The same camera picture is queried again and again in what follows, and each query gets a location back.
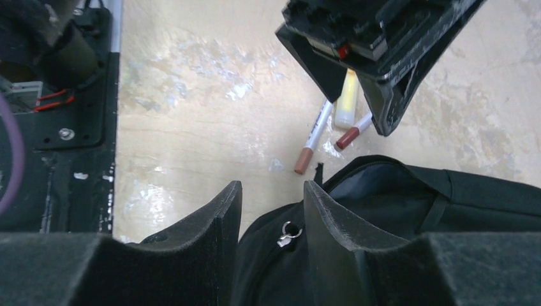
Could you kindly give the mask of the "black student backpack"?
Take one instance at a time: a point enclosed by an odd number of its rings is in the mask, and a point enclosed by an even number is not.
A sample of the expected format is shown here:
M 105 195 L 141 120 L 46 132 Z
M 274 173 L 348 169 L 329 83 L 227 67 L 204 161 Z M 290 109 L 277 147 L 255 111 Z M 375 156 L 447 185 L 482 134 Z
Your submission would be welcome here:
M 405 240 L 429 233 L 539 233 L 540 189 L 454 170 L 361 156 L 327 181 L 334 201 Z M 317 305 L 313 295 L 303 202 L 267 212 L 243 234 L 232 305 Z

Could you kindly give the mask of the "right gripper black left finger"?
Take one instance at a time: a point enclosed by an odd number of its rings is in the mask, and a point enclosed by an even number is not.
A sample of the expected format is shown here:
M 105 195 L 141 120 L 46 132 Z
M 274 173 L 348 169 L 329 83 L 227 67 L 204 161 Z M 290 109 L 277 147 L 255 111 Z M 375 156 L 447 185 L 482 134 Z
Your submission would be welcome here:
M 138 244 L 3 233 L 2 305 L 230 305 L 242 184 Z

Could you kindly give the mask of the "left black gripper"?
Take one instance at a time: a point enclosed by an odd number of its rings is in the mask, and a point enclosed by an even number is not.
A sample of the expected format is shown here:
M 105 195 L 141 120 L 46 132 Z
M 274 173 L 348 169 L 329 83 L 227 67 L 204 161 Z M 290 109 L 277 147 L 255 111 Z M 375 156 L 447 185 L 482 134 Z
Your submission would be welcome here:
M 282 10 L 285 24 L 275 34 L 331 103 L 342 93 L 342 66 L 387 80 L 357 73 L 377 133 L 389 136 L 420 83 L 481 5 L 289 1 Z

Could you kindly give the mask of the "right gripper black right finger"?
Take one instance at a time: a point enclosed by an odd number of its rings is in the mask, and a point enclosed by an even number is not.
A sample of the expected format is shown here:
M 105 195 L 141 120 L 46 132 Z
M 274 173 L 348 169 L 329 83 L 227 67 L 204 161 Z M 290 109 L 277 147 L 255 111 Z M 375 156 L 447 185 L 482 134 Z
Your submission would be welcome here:
M 304 184 L 317 305 L 539 305 L 539 233 L 392 235 Z

